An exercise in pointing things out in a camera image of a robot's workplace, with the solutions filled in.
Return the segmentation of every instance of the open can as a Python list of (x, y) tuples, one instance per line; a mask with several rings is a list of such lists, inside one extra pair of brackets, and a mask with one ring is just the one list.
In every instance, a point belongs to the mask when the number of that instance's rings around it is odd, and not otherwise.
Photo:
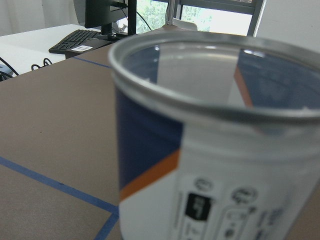
[(320, 55), (168, 31), (109, 60), (123, 239), (284, 239), (320, 177)]

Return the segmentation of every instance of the can rim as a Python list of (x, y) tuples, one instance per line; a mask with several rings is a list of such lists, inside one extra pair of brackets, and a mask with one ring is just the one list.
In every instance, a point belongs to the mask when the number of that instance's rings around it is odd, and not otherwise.
[(115, 84), (124, 92), (128, 86), (145, 94), (149, 98), (179, 109), (185, 109), (210, 118), (219, 118), (246, 124), (320, 124), (320, 109), (302, 111), (301, 109), (274, 109), (267, 107), (240, 108), (222, 104), (213, 104), (197, 98), (189, 97), (168, 88), (154, 85), (132, 74), (122, 66), (122, 61), (140, 49), (153, 47), (163, 43), (197, 42), (208, 44), (224, 44), (239, 48), (261, 51), (296, 62), (320, 72), (320, 54), (291, 44), (224, 33), (200, 31), (160, 31), (153, 34), (135, 35), (113, 44), (108, 52), (113, 71), (121, 77), (114, 79)]

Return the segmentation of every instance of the keyboard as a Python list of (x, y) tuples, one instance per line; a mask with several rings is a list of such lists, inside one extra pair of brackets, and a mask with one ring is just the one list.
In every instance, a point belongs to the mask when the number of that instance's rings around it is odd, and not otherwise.
[(94, 38), (99, 34), (99, 31), (75, 30), (74, 32), (66, 36), (64, 39), (62, 39), (60, 42), (58, 42), (56, 45), (51, 47), (49, 49), (49, 53), (65, 54), (65, 50), (78, 46), (87, 39)]

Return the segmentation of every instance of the white wall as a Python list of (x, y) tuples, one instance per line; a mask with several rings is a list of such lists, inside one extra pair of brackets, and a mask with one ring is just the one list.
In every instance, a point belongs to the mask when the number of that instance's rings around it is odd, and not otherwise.
[(320, 52), (320, 0), (267, 0), (256, 36)]
[(78, 24), (73, 0), (42, 0), (46, 28)]
[(73, 0), (0, 0), (0, 36), (78, 24)]
[(0, 0), (0, 36), (12, 33), (7, 0)]
[(6, 0), (13, 33), (45, 27), (42, 0)]

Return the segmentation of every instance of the desk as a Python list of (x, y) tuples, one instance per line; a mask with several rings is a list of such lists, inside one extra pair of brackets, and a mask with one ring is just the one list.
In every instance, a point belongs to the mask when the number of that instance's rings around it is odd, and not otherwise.
[(32, 64), (43, 66), (44, 58), (49, 58), (52, 63), (60, 62), (66, 59), (65, 55), (49, 53), (49, 48), (77, 29), (86, 28), (69, 24), (1, 36), (0, 57), (19, 74), (31, 71)]
[[(110, 46), (0, 82), (0, 240), (119, 240)], [(318, 240), (316, 190), (287, 240)]]

